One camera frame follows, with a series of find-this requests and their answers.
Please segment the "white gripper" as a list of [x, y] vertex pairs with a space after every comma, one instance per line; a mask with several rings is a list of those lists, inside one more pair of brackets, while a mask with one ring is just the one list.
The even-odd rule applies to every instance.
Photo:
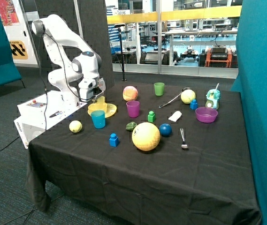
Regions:
[[80, 101], [96, 103], [96, 99], [104, 95], [106, 90], [105, 81], [102, 77], [83, 78], [78, 85]]

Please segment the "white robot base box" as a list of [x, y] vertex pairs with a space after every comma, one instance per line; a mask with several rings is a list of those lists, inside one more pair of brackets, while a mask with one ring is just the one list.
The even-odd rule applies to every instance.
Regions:
[[[29, 142], [46, 130], [55, 126], [66, 117], [86, 105], [80, 102], [79, 105], [67, 107], [58, 91], [50, 91], [47, 94], [37, 96], [17, 106], [20, 117], [14, 120], [16, 129], [27, 149]], [[58, 116], [49, 116], [57, 111], [62, 111]]]

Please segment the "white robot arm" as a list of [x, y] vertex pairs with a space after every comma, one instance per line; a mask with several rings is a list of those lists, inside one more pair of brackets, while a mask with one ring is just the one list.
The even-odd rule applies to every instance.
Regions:
[[42, 37], [52, 63], [60, 66], [48, 74], [60, 90], [67, 107], [95, 101], [104, 95], [105, 81], [99, 75], [101, 57], [58, 15], [32, 22], [32, 31]]

